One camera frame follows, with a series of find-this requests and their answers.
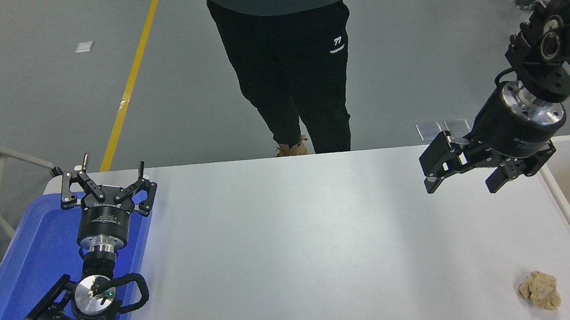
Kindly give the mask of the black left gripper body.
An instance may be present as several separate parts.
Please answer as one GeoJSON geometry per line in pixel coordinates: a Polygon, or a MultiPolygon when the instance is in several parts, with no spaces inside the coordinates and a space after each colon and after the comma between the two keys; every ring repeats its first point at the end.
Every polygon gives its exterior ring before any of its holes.
{"type": "Polygon", "coordinates": [[[81,202],[82,210],[77,243],[80,247],[89,247],[92,238],[111,236],[117,243],[126,242],[129,234],[130,215],[134,210],[131,198],[121,203],[81,202]]]}

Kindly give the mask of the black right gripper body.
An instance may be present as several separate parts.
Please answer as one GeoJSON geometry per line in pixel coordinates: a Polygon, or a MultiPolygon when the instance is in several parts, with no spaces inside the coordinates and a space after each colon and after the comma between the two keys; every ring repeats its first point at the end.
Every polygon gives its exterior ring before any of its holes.
{"type": "Polygon", "coordinates": [[[476,115],[466,138],[503,155],[534,155],[564,126],[561,103],[544,101],[524,85],[496,88],[476,115]]]}

